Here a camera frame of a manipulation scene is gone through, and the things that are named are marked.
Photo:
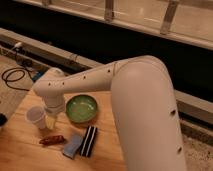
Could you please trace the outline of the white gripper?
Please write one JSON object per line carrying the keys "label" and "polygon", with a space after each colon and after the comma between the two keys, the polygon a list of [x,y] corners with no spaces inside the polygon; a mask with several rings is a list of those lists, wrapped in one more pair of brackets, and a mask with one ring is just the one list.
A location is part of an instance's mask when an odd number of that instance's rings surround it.
{"label": "white gripper", "polygon": [[43,101],[45,103],[45,110],[49,115],[46,117],[46,126],[48,129],[53,130],[56,123],[54,117],[65,110],[65,99],[63,96],[56,96],[52,98],[44,98]]}

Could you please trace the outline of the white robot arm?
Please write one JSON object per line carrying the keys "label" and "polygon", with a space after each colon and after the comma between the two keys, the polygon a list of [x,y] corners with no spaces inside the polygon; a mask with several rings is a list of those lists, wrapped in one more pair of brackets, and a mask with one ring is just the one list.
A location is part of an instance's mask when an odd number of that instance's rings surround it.
{"label": "white robot arm", "polygon": [[187,171],[173,84],[158,58],[114,61],[70,76],[51,68],[33,90],[52,114],[63,111],[66,93],[110,91],[127,171]]}

